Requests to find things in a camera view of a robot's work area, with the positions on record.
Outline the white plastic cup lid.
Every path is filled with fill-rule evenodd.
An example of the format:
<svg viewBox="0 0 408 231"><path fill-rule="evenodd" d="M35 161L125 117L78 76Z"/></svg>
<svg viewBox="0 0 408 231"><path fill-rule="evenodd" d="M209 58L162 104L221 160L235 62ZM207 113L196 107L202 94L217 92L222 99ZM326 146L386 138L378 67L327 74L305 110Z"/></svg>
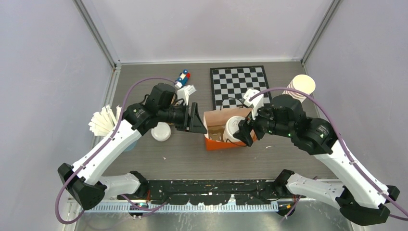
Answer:
<svg viewBox="0 0 408 231"><path fill-rule="evenodd" d="M242 120L245 120L245 118L244 118L243 116L239 116L239 115L232 116L232 117L231 117L230 119L228 119L228 121L226 122L225 127L226 127L226 126L229 126L229 127L234 126L234 127L238 127L238 128L239 128L239 123L240 123Z"/></svg>

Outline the orange paper bag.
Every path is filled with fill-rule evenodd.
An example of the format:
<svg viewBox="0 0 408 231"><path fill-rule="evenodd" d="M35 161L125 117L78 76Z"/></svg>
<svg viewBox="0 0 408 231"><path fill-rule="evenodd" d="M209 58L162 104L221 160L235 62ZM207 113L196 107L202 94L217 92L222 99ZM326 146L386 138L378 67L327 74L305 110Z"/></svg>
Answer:
<svg viewBox="0 0 408 231"><path fill-rule="evenodd" d="M238 124L250 114L251 109L242 104L237 107L221 105L213 111L204 112L203 123L207 129L204 135L206 150L215 151L236 147L245 147L233 134L238 131Z"/></svg>

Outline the brown pulp carrier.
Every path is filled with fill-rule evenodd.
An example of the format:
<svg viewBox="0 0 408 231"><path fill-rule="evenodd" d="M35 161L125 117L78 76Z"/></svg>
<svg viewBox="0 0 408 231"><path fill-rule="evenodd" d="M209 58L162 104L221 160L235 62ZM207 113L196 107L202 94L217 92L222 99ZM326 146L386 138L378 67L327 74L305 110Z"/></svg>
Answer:
<svg viewBox="0 0 408 231"><path fill-rule="evenodd" d="M208 138L213 141L223 142L224 129L225 129L225 126L208 127Z"/></svg>

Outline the white paper coffee cup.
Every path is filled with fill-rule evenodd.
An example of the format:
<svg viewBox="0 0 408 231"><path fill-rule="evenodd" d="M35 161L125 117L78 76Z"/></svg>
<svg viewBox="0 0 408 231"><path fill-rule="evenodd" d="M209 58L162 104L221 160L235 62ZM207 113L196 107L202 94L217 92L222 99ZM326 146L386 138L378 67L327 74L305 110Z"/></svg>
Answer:
<svg viewBox="0 0 408 231"><path fill-rule="evenodd" d="M235 138L233 135L235 132L239 131L238 127L229 127L226 126L223 132L223 141L224 142L239 142L240 140Z"/></svg>

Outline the stack of white paper cups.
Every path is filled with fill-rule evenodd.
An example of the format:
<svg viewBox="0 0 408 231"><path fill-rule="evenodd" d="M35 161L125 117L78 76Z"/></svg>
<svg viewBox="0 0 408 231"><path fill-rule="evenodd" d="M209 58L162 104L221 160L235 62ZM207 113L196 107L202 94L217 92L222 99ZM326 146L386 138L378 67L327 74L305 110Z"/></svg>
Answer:
<svg viewBox="0 0 408 231"><path fill-rule="evenodd" d="M312 77L301 74L296 75L291 80L287 88L298 90L307 95L311 95L316 89L316 83ZM306 99L306 96L293 91L284 90L282 94L290 95L292 98L299 100L301 103Z"/></svg>

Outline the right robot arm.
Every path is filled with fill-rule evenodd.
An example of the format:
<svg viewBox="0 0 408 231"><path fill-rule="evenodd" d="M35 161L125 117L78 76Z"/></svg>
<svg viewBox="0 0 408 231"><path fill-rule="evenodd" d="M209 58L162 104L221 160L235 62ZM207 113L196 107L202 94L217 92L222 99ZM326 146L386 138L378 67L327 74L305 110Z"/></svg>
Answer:
<svg viewBox="0 0 408 231"><path fill-rule="evenodd" d="M280 197L306 196L338 209L349 221L369 226L382 224L390 217L386 204L396 200L399 189L374 178L351 154L332 125L322 118L308 117L299 100L279 95L270 106L263 97L244 95L244 105L252 110L241 120L234 137L247 146L264 135L287 137L298 149L326 165L341 181L324 183L283 170L272 183Z"/></svg>

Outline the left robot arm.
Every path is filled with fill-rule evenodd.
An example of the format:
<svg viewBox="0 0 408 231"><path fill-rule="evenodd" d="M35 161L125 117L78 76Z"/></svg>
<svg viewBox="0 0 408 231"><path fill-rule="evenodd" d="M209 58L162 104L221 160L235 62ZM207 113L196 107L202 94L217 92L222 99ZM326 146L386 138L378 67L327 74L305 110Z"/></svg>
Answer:
<svg viewBox="0 0 408 231"><path fill-rule="evenodd" d="M179 90L166 83L155 85L144 102L126 108L114 129L88 154L72 165L59 166L58 173L66 190L84 210L121 194L131 194L136 199L147 195L148 183L139 172L112 177L104 177L103 173L126 148L158 123L174 124L179 131L207 133L198 104L188 104L188 97L195 91L193 85Z"/></svg>

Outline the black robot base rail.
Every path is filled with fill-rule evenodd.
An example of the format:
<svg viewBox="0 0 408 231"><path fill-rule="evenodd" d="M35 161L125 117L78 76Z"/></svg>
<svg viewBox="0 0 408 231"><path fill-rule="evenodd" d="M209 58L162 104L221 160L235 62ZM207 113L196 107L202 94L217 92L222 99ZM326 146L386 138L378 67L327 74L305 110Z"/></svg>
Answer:
<svg viewBox="0 0 408 231"><path fill-rule="evenodd" d="M154 205L266 205L278 199L294 199L290 192L279 192L272 180L148 180L130 200Z"/></svg>

